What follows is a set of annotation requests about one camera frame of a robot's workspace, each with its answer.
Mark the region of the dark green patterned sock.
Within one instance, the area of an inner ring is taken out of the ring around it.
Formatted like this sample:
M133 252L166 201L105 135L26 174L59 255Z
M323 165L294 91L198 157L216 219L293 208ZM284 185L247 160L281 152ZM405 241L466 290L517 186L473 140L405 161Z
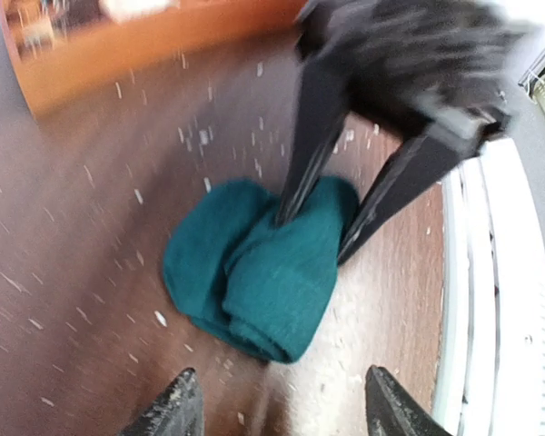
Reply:
M282 227L274 222L279 206L250 179L214 187L174 229L163 281L199 329L258 359L293 363L332 297L358 194L349 181L324 176Z

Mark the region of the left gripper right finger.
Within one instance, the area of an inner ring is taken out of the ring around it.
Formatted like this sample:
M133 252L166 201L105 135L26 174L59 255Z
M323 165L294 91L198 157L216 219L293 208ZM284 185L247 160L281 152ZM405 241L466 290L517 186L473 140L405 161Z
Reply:
M365 417L370 436L450 436L382 366L366 373Z

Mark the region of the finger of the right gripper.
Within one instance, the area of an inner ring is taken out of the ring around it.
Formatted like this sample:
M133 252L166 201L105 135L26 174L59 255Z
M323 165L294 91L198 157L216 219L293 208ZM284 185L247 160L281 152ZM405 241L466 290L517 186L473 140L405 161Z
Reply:
M332 150L349 113L348 78L327 62L312 58L302 69L292 157L275 217L291 222L301 210Z
M346 263L395 214L466 158L466 142L425 134L391 154L343 237L338 264Z

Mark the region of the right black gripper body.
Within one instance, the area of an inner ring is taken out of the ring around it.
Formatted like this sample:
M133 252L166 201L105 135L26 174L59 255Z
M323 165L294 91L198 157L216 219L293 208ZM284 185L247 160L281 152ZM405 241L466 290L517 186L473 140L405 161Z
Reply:
M404 137L440 124L466 157L506 124L499 90L536 30L487 1L310 1L296 22L303 64L319 58L348 78L349 113Z

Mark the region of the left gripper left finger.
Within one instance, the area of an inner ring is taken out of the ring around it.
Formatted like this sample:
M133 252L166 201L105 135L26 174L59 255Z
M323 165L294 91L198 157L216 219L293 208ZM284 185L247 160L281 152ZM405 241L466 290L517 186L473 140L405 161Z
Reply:
M132 423L123 436L204 435L203 391L193 368L181 371Z

